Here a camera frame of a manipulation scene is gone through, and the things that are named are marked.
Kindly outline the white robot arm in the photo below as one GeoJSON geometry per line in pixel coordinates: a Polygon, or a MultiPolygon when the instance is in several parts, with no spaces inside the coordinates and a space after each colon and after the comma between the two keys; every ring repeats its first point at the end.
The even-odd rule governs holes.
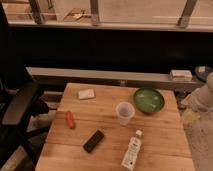
{"type": "Polygon", "coordinates": [[[190,94],[189,106],[199,112],[213,110],[213,72],[208,75],[205,85],[190,94]]]}

